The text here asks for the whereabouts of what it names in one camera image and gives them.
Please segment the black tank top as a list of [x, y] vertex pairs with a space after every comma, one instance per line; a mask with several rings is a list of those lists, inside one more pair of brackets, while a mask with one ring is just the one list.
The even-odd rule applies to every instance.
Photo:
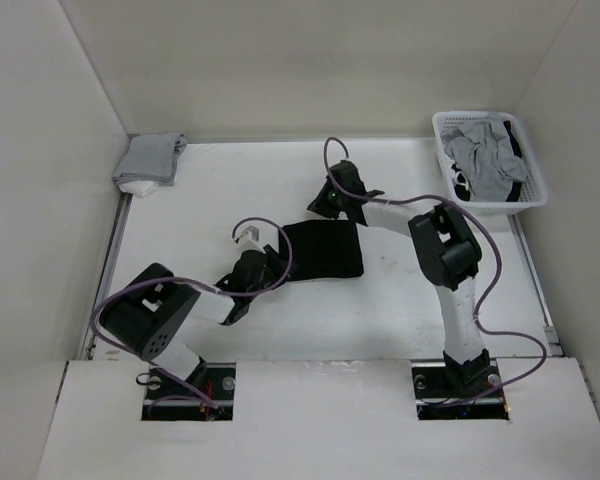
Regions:
[[291, 282], [364, 274], [358, 228], [349, 220], [306, 220], [282, 227], [291, 243]]

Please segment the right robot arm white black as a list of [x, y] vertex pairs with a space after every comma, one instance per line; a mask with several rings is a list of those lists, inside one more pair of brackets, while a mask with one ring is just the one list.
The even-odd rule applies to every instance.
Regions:
[[473, 319], [481, 248], [462, 214], [452, 206], [440, 203], [419, 213], [408, 206], [377, 202], [380, 194], [379, 190], [367, 191], [357, 167], [342, 160], [328, 169], [325, 184], [308, 210], [332, 219], [345, 214], [359, 225], [412, 240], [420, 270], [435, 287], [440, 302], [445, 331], [444, 384], [455, 396], [467, 395], [490, 365]]

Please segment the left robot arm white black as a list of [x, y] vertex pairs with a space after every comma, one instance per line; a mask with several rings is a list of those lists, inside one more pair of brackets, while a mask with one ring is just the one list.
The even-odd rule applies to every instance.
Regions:
[[275, 289], [289, 279], [292, 260], [286, 247], [247, 249], [213, 291], [176, 282], [172, 271], [153, 263], [131, 284], [154, 283], [105, 306], [98, 325], [132, 354], [163, 370], [180, 397], [194, 398], [203, 390], [206, 362], [178, 338], [178, 331], [188, 320], [220, 326], [237, 323], [261, 291]]

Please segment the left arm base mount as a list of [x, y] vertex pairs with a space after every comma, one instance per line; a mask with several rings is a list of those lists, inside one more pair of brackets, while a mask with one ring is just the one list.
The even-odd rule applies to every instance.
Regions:
[[237, 368], [235, 363], [211, 363], [200, 377], [198, 389], [218, 404], [203, 404], [191, 390], [166, 377], [155, 368], [136, 376], [144, 388], [143, 421], [231, 421]]

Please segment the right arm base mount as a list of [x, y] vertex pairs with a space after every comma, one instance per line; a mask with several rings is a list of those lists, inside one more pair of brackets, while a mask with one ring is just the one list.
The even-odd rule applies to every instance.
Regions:
[[495, 361], [468, 389], [452, 384], [442, 362], [415, 363], [411, 373], [419, 420], [509, 419], [502, 390], [475, 398], [500, 383], [500, 372]]

